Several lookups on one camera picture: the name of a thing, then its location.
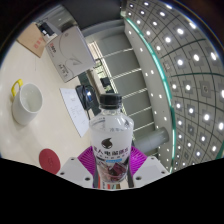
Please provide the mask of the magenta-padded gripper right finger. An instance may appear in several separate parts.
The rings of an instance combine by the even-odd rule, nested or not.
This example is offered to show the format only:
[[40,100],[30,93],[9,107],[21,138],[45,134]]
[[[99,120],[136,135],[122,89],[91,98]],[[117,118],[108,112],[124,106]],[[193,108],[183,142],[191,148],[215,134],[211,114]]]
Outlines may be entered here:
[[131,148],[128,170],[128,186],[140,188],[157,181],[169,172],[155,156],[146,156],[137,148]]

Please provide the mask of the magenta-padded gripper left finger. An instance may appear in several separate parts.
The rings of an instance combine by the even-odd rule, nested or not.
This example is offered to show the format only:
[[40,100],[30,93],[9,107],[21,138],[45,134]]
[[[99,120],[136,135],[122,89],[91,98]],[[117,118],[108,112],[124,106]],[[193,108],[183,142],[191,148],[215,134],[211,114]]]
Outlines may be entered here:
[[84,188],[94,186],[96,165],[91,147],[78,157],[70,157],[58,171],[57,176]]

